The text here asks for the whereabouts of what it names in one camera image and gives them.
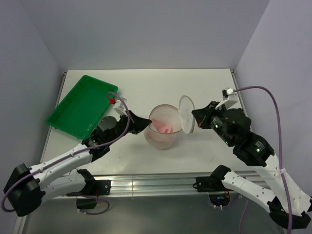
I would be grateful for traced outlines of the pink bra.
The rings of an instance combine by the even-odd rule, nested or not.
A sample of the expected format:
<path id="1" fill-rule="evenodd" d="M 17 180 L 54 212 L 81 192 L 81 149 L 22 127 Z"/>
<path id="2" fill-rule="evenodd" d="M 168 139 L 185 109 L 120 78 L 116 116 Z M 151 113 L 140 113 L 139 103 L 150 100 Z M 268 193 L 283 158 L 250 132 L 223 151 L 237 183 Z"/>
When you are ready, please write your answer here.
<path id="1" fill-rule="evenodd" d="M 170 124 L 166 124 L 160 120 L 152 119 L 152 124 L 155 127 L 155 129 L 162 134 L 170 134 L 173 132 L 173 127 Z"/>

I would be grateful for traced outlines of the white mesh laundry bag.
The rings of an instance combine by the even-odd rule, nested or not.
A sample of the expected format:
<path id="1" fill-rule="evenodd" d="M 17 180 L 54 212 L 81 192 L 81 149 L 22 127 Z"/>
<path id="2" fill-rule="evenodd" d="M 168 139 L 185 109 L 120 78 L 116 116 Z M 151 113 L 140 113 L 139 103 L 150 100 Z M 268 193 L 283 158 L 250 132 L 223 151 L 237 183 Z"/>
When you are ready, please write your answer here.
<path id="1" fill-rule="evenodd" d="M 189 96 L 183 95 L 179 100 L 178 107 L 169 104 L 156 106 L 150 113 L 149 119 L 157 119 L 173 127 L 170 134 L 159 133 L 151 123 L 145 130 L 144 136 L 147 142 L 158 150 L 167 150 L 175 142 L 178 133 L 183 131 L 191 134 L 194 131 L 195 119 L 192 110 L 195 105 Z"/>

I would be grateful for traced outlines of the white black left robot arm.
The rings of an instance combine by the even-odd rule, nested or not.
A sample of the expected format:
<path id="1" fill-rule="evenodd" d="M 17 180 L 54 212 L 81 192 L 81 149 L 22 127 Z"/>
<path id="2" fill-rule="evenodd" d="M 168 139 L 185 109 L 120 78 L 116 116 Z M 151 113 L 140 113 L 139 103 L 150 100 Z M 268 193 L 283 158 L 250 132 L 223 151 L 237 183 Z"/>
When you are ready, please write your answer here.
<path id="1" fill-rule="evenodd" d="M 94 176 L 80 167 L 103 157 L 110 151 L 110 146 L 126 134 L 143 132 L 151 122 L 132 111 L 121 115 L 119 120 L 107 116 L 88 138 L 70 151 L 41 164 L 17 166 L 3 189 L 1 209 L 22 217 L 47 200 L 71 195 L 91 202 L 78 207 L 80 212 L 90 215 L 89 209 L 93 209 L 100 200 L 99 189 Z"/>

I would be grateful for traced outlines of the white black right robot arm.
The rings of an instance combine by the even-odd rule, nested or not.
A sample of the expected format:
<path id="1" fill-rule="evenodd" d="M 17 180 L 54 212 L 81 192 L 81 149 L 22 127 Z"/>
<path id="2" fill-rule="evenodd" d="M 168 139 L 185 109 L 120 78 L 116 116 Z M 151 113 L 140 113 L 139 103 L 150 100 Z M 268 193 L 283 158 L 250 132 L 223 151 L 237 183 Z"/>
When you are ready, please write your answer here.
<path id="1" fill-rule="evenodd" d="M 201 129 L 212 129 L 233 149 L 233 154 L 254 169 L 266 182 L 261 187 L 219 165 L 208 177 L 197 177 L 198 192 L 232 190 L 254 201 L 280 227 L 305 229 L 311 218 L 312 198 L 279 165 L 278 156 L 263 137 L 251 131 L 251 120 L 241 108 L 226 109 L 212 101 L 202 109 L 192 110 Z"/>

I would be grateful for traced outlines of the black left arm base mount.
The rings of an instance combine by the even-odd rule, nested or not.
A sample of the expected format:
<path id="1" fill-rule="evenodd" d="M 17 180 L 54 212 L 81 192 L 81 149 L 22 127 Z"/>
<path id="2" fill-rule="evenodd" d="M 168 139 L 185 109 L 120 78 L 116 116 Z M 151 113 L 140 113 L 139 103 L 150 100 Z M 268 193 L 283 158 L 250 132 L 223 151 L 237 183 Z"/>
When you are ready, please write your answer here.
<path id="1" fill-rule="evenodd" d="M 76 207 L 79 212 L 87 215 L 99 215 L 107 212 L 110 208 L 110 203 L 102 196 L 110 194 L 111 181 L 110 180 L 95 180 L 91 189 L 81 192 L 67 193 L 68 197 L 76 197 Z M 104 205 L 103 211 L 94 211 L 97 205 Z"/>

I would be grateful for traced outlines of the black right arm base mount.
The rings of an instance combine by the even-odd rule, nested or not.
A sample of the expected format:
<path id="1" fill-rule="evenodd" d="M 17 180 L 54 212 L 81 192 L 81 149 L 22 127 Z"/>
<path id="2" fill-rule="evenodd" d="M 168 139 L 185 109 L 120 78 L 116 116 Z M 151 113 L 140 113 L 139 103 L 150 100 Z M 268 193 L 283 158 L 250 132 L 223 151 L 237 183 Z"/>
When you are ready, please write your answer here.
<path id="1" fill-rule="evenodd" d="M 199 176 L 195 178 L 192 185 L 198 193 L 208 193 L 209 202 L 214 209 L 223 209 L 230 204 L 230 190 L 226 189 L 223 184 L 212 176 Z"/>

